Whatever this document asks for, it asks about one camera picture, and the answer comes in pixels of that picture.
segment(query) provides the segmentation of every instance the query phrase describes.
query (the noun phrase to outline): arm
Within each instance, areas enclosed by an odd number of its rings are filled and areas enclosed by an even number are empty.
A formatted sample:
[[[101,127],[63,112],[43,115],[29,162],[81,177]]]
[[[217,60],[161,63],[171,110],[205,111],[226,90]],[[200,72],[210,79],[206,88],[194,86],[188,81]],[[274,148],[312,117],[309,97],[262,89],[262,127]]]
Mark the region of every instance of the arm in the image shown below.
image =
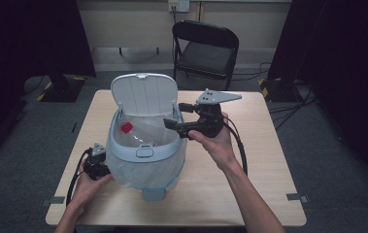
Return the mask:
[[[284,232],[280,221],[268,207],[244,173],[235,157],[227,128],[211,139],[191,130],[189,137],[202,144],[227,178],[248,232]]]
[[[77,181],[77,187],[71,202],[66,207],[63,213],[62,219],[56,226],[55,233],[60,232],[74,232],[75,225],[78,221],[78,217],[81,215],[84,205],[86,205],[99,188],[112,179],[112,175],[109,174],[98,181],[92,180],[88,174],[84,173],[84,161],[80,167],[80,176]]]

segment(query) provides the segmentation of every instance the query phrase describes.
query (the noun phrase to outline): chair backrest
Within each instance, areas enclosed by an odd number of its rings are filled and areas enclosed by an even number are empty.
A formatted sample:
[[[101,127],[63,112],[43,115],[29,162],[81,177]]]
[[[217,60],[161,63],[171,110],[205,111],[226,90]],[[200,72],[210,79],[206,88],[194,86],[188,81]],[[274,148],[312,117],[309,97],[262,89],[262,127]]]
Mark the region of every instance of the chair backrest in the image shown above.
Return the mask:
[[[228,49],[238,49],[238,37],[231,30],[208,23],[183,20],[175,23],[172,33],[178,39]]]

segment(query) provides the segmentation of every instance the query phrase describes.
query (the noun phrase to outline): electrical outlet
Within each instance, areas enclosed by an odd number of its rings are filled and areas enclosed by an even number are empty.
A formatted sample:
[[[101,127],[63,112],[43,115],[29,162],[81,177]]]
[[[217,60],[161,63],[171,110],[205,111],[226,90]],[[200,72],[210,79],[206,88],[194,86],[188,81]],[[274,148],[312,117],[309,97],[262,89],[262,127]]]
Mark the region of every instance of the electrical outlet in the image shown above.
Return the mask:
[[[175,8],[175,12],[177,12],[179,6],[180,0],[168,0],[168,12],[173,12],[173,8]]]
[[[189,12],[189,0],[168,0],[168,11]]]
[[[179,12],[189,12],[189,0],[180,0]]]

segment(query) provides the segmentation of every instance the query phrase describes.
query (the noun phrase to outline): black chair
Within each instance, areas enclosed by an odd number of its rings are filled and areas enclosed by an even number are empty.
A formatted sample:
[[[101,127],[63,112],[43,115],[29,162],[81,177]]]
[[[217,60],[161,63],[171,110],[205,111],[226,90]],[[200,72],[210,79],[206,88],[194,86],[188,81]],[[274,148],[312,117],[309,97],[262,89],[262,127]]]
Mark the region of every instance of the black chair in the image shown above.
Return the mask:
[[[183,20],[172,28],[175,40],[174,80],[177,71],[226,80],[229,89],[238,55],[238,37],[229,29],[198,21]],[[180,41],[188,41],[184,50]]]

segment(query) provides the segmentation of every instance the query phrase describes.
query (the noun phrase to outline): forearm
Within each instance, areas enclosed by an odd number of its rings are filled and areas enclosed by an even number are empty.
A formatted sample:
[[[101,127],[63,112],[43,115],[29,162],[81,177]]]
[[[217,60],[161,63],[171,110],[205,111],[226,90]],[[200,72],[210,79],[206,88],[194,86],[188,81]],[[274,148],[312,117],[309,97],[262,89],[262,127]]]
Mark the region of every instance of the forearm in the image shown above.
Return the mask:
[[[235,195],[248,232],[284,232],[281,223],[256,191],[238,162],[222,171]]]
[[[71,202],[63,213],[62,219],[56,226],[55,233],[72,233],[75,230],[75,225],[77,224],[78,217],[81,214],[82,206],[77,203]]]

